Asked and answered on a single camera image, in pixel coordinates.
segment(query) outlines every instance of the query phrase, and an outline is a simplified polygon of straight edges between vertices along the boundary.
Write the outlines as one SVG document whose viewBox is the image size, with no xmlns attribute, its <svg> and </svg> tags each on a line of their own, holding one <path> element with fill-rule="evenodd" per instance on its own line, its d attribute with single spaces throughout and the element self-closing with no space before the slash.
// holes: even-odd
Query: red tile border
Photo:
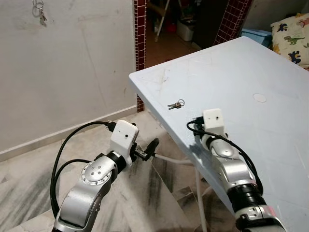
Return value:
<svg viewBox="0 0 309 232">
<path fill-rule="evenodd" d="M 145 68 L 146 0 L 134 0 L 135 67 Z M 144 102 L 137 96 L 137 112 L 144 110 Z"/>
<path fill-rule="evenodd" d="M 229 0 L 213 45 L 235 39 L 253 0 Z"/>
</svg>

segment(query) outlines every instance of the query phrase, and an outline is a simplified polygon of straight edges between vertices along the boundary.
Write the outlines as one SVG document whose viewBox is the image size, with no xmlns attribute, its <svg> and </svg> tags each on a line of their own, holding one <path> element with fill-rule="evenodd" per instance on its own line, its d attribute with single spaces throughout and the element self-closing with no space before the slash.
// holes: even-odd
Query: metal key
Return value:
<svg viewBox="0 0 309 232">
<path fill-rule="evenodd" d="M 42 21 L 47 21 L 47 18 L 45 17 L 44 12 L 43 12 L 43 7 L 40 8 L 40 19 Z"/>
<path fill-rule="evenodd" d="M 174 108 L 179 109 L 182 107 L 182 105 L 179 102 L 176 102 L 175 104 L 168 105 L 168 107 L 169 107 L 169 110 L 174 109 Z"/>
</svg>

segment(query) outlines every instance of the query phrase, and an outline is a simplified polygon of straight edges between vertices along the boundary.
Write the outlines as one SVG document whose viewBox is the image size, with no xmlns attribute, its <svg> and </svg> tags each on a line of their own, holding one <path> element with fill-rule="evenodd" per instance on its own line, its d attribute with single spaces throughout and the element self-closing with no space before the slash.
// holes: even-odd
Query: plastic table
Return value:
<svg viewBox="0 0 309 232">
<path fill-rule="evenodd" d="M 130 74 L 146 107 L 233 212 L 186 123 L 220 108 L 229 139 L 253 160 L 264 198 L 289 231 L 309 228 L 309 72 L 240 37 Z M 185 100 L 180 109 L 167 105 Z"/>
</svg>

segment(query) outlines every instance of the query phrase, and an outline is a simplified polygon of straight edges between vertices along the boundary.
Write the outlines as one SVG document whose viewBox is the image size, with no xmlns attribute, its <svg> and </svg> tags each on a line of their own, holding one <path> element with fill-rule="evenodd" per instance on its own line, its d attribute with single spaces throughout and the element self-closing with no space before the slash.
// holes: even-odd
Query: room floor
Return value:
<svg viewBox="0 0 309 232">
<path fill-rule="evenodd" d="M 163 31 L 155 42 L 155 33 L 151 23 L 146 24 L 146 68 L 161 64 L 171 59 L 179 58 L 197 49 L 191 46 L 191 42 L 182 40 L 176 33 Z"/>
<path fill-rule="evenodd" d="M 158 154 L 185 159 L 153 115 L 144 111 L 125 117 L 140 129 L 137 143 L 145 149 L 155 137 Z M 111 133 L 100 126 L 82 132 L 68 142 L 60 165 L 70 159 L 93 160 L 105 153 Z M 49 232 L 54 223 L 49 200 L 52 167 L 61 141 L 0 163 L 0 231 Z M 59 182 L 59 202 L 74 186 L 83 164 L 64 169 Z M 208 187 L 202 181 L 202 191 Z M 211 232 L 237 231 L 234 218 L 209 191 L 203 198 Z M 100 232 L 200 232 L 193 166 L 176 165 L 153 158 L 137 160 L 122 172 L 102 201 L 93 231 Z"/>
</svg>

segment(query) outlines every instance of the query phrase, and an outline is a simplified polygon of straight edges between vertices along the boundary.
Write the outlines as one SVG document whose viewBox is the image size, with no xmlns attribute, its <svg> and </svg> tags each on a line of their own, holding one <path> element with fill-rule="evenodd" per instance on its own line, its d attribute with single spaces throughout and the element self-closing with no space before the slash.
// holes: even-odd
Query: white box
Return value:
<svg viewBox="0 0 309 232">
<path fill-rule="evenodd" d="M 177 21 L 177 35 L 179 35 L 184 41 L 191 41 L 193 37 L 194 26 L 187 26 Z"/>
</svg>

